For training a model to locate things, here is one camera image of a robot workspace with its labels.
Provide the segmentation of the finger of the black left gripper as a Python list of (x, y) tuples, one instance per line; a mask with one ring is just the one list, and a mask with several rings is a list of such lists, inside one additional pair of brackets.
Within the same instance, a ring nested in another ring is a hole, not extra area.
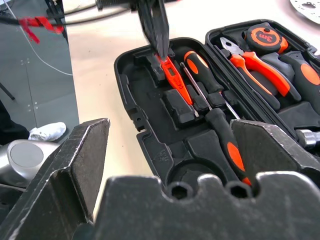
[(136, 7), (140, 18), (142, 30), (151, 47), (157, 52), (155, 46), (153, 5), (155, 0), (137, 0)]
[(169, 23), (163, 0), (154, 1), (152, 18), (157, 53), (160, 57), (167, 57), (169, 52)]

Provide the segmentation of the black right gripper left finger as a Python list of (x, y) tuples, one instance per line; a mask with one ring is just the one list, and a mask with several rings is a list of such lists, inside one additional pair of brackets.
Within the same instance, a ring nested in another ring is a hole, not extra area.
[(71, 240), (93, 222), (109, 129), (108, 118), (77, 125), (24, 191), (13, 198), (1, 192), (1, 239)]

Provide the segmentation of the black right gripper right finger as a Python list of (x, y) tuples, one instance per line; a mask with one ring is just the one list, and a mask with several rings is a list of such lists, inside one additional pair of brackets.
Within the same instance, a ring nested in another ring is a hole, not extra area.
[(277, 125), (234, 119), (230, 127), (251, 182), (262, 172), (291, 171), (320, 186), (320, 159), (303, 149)]

